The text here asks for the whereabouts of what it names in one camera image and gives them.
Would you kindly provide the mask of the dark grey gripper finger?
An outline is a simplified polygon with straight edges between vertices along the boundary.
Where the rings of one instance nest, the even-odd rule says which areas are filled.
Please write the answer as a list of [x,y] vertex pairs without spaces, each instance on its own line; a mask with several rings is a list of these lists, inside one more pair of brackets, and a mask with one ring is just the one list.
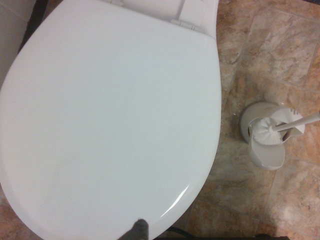
[[144,219],[137,220],[132,228],[120,237],[121,240],[148,240],[149,224]]

